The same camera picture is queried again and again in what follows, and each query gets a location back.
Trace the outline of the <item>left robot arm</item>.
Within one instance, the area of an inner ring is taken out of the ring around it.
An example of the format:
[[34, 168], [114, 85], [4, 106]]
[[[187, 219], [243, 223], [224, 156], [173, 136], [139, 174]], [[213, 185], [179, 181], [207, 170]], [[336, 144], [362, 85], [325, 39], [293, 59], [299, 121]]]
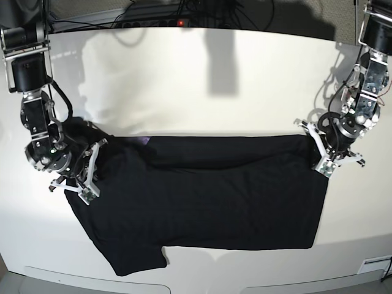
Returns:
[[341, 109], [335, 112], [328, 107], [316, 123], [300, 123], [315, 142], [312, 169], [327, 178], [341, 165], [366, 164], [361, 154], [352, 152], [351, 145], [378, 123], [382, 91], [391, 84], [391, 1], [366, 3], [358, 43], [353, 69], [332, 96], [340, 99]]

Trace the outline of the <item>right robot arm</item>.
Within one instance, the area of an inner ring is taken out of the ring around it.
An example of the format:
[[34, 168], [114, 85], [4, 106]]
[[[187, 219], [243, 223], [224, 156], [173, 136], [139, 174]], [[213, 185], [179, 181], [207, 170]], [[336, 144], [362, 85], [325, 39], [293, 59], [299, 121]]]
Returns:
[[46, 27], [37, 23], [1, 29], [9, 92], [22, 94], [20, 117], [31, 142], [25, 148], [29, 163], [39, 172], [56, 172], [49, 190], [75, 192], [86, 204], [99, 197], [94, 176], [103, 138], [91, 143], [71, 134], [65, 126], [73, 116], [67, 96], [54, 81]]

